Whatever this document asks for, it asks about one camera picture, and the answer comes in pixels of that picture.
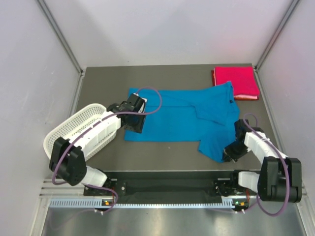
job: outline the white backdrop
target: white backdrop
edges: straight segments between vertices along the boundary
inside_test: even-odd
[[[0,1],[0,32],[0,235],[25,236],[50,172],[43,140],[66,119],[79,74],[36,1]]]
[[[256,63],[290,0],[45,0],[82,67]]]
[[[303,0],[259,74],[285,151],[302,161],[315,209],[315,1]]]

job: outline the red cloth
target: red cloth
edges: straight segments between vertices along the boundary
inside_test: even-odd
[[[259,88],[256,84],[254,72],[251,66],[246,67],[215,67],[215,84],[221,85],[232,82],[234,96],[249,95],[259,96]]]

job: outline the red towel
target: red towel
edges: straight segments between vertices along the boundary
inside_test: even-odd
[[[232,82],[234,97],[247,100],[257,100],[259,88],[257,87],[253,69],[246,67],[222,67],[216,66],[214,70],[214,85]]]

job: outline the plastic basket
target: plastic basket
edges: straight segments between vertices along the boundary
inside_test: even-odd
[[[50,159],[51,157],[54,142],[57,138],[63,137],[64,139],[69,139],[72,135],[84,130],[86,127],[94,123],[104,112],[106,112],[106,108],[103,105],[97,103],[90,104],[53,129],[44,139],[44,149],[48,158]],[[92,156],[98,153],[112,141],[115,136],[116,131],[110,133],[104,139],[99,141],[88,155],[85,156],[85,160],[89,160]]]

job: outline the blue garment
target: blue garment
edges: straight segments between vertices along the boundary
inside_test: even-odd
[[[129,94],[136,92],[131,88]],[[161,90],[161,109],[146,116],[142,133],[126,131],[127,141],[180,142],[200,141],[198,150],[222,162],[223,149],[235,140],[234,122],[240,110],[234,101],[232,83],[202,90]],[[142,90],[147,98],[145,111],[159,106],[152,90]]]

